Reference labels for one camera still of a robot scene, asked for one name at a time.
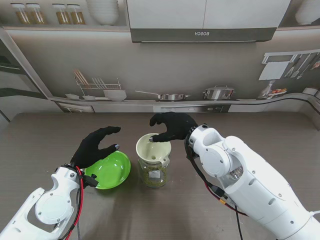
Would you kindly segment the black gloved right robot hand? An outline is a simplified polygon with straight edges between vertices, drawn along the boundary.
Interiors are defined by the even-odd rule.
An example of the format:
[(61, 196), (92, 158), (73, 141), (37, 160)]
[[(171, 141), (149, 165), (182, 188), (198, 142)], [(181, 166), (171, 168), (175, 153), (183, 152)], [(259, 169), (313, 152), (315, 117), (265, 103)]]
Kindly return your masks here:
[(184, 140), (191, 129), (198, 127), (196, 121), (183, 112), (156, 113), (149, 121), (151, 127), (155, 124), (165, 124), (166, 132), (151, 136), (149, 141), (153, 143)]

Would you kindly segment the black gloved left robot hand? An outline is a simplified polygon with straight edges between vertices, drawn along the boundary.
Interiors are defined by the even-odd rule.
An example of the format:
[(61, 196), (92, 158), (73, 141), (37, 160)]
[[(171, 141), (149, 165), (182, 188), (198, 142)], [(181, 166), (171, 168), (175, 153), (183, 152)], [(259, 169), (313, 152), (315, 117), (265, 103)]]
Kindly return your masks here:
[(71, 158), (70, 164), (73, 167), (86, 169), (99, 160), (103, 160), (116, 152), (119, 149), (118, 144), (112, 144), (103, 149), (99, 149), (99, 144), (107, 135), (116, 134), (120, 130), (121, 127), (118, 126), (107, 126), (91, 132), (81, 141), (78, 149)]

